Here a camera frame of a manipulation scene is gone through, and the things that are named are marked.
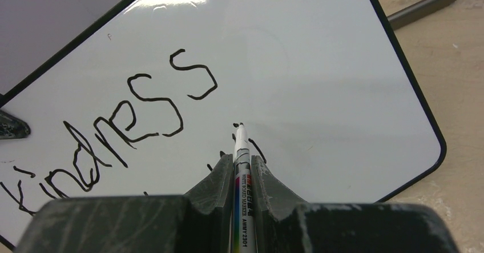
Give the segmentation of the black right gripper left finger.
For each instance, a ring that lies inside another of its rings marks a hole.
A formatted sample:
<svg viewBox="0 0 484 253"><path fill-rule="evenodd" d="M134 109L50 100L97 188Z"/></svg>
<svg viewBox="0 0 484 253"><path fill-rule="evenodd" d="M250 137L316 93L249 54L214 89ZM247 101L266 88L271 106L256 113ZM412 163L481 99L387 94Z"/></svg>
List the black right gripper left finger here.
<svg viewBox="0 0 484 253"><path fill-rule="evenodd" d="M227 252L233 158L183 195L52 200L33 218L16 252Z"/></svg>

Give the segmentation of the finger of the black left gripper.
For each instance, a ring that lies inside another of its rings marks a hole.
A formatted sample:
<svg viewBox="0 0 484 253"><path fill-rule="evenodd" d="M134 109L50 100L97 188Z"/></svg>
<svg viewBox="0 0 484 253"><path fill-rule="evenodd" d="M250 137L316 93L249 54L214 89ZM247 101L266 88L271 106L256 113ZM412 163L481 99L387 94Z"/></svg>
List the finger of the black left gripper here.
<svg viewBox="0 0 484 253"><path fill-rule="evenodd" d="M30 134L31 128L25 121L1 110L1 140L27 138Z"/></svg>

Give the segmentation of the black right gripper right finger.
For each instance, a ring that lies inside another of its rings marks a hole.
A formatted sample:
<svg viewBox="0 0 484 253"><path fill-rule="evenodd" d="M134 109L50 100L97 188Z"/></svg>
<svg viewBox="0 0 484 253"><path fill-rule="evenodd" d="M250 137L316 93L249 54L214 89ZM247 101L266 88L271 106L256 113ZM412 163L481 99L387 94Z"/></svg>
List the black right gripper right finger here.
<svg viewBox="0 0 484 253"><path fill-rule="evenodd" d="M258 252L458 252L431 208L402 203L309 203L252 157Z"/></svg>

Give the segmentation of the black whiteboard marker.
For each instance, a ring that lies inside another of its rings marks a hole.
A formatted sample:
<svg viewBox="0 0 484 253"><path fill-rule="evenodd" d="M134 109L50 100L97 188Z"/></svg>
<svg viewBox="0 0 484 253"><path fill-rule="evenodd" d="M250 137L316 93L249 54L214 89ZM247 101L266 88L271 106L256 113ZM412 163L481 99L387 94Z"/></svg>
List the black whiteboard marker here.
<svg viewBox="0 0 484 253"><path fill-rule="evenodd" d="M235 124L234 199L232 218L232 252L256 252L253 210L251 155L249 138L243 123Z"/></svg>

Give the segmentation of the white whiteboard black frame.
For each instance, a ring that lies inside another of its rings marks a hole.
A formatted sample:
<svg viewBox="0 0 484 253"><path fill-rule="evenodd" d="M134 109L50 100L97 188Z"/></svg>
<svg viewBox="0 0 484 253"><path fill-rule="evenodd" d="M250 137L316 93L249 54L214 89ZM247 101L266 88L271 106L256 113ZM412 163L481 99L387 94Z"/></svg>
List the white whiteboard black frame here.
<svg viewBox="0 0 484 253"><path fill-rule="evenodd" d="M1 237L48 201L182 194L235 124L309 202L385 200L446 145L378 0L125 0L1 102Z"/></svg>

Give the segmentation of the grey metal T-shaped pipe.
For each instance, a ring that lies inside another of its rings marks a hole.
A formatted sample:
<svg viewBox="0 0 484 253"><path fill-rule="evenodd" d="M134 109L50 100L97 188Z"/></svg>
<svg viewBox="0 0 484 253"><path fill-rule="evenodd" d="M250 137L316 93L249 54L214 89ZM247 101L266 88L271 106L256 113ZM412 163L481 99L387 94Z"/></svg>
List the grey metal T-shaped pipe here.
<svg viewBox="0 0 484 253"><path fill-rule="evenodd" d="M456 0L420 0L388 16L388 21L393 30L398 30L406 25L418 21L432 13L444 9Z"/></svg>

